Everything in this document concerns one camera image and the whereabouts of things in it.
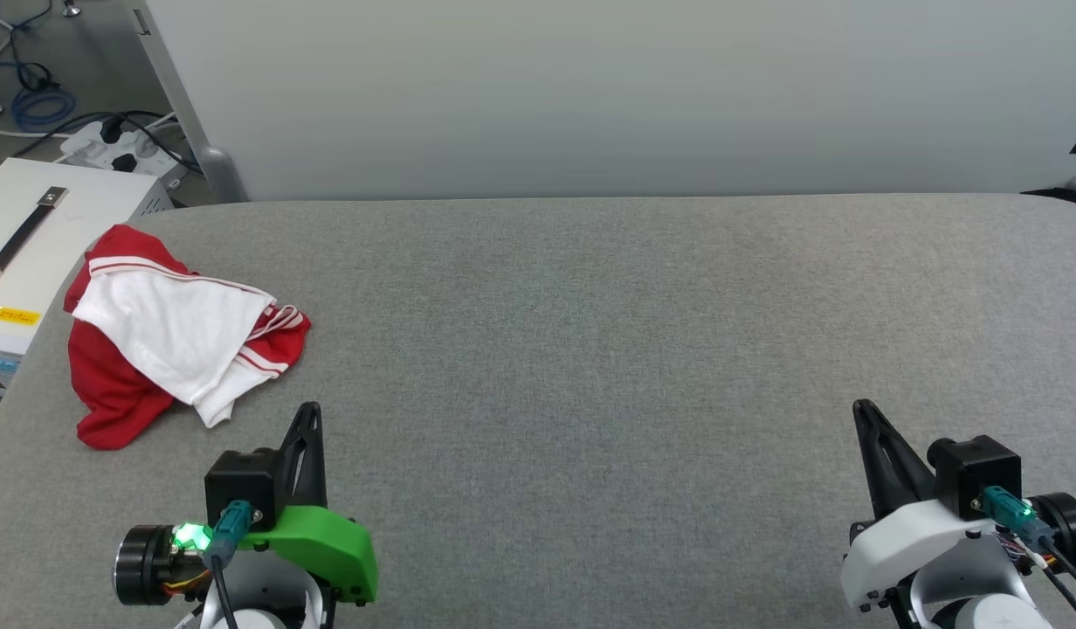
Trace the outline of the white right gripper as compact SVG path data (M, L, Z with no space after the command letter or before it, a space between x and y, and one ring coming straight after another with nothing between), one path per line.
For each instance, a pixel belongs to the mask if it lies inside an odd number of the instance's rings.
M869 605L870 594L884 596L905 578L912 581L914 612L955 598L999 594L1000 544L993 521L964 521L931 501L933 471L870 399L856 399L852 413L877 521L854 538L843 561L846 603Z

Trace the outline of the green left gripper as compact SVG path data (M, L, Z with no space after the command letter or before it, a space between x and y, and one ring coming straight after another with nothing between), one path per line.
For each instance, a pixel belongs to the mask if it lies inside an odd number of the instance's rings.
M247 533L241 552L272 552L340 591L343 604L374 604L379 570L373 540L358 521L327 509L322 410L306 402L279 447L279 517L269 532Z

